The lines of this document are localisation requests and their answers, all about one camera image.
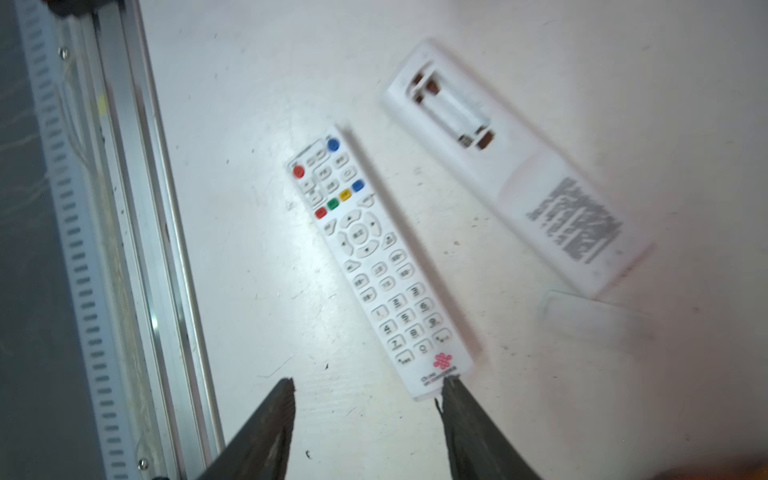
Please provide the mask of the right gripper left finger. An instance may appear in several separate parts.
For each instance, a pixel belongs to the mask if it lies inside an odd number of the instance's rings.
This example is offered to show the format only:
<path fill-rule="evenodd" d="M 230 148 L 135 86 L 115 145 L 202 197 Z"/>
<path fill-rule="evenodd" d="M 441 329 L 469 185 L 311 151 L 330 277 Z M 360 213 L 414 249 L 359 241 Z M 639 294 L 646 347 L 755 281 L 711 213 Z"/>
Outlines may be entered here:
<path fill-rule="evenodd" d="M 295 416 L 294 382 L 280 379 L 200 479 L 284 479 Z"/>

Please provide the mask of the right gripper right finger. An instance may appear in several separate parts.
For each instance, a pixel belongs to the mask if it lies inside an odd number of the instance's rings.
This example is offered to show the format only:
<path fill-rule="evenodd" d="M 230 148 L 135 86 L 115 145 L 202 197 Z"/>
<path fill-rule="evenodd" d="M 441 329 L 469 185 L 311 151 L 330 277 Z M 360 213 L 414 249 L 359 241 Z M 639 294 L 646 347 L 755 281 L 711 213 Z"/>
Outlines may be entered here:
<path fill-rule="evenodd" d="M 540 479 L 458 376 L 443 379 L 437 409 L 452 479 Z"/>

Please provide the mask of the white battery cover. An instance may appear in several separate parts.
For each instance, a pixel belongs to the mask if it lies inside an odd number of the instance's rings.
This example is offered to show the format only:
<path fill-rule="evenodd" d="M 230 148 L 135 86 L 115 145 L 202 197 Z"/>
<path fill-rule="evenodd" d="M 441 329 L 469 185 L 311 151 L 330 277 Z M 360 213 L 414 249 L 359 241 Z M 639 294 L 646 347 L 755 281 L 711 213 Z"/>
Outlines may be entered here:
<path fill-rule="evenodd" d="M 542 300 L 538 322 L 564 337 L 626 352 L 654 341 L 652 318 L 616 304 L 550 291 Z"/>

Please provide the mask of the white remote control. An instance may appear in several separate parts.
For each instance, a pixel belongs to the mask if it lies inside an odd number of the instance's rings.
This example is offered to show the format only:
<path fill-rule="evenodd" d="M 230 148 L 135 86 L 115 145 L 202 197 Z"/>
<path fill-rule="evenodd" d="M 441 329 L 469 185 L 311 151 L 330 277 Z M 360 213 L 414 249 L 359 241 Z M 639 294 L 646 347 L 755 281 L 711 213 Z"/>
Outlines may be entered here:
<path fill-rule="evenodd" d="M 582 295 L 598 298 L 651 251 L 635 222 L 436 41 L 406 57 L 382 102 Z"/>
<path fill-rule="evenodd" d="M 416 400 L 473 360 L 411 241 L 347 136 L 329 127 L 285 164 L 387 357 Z"/>

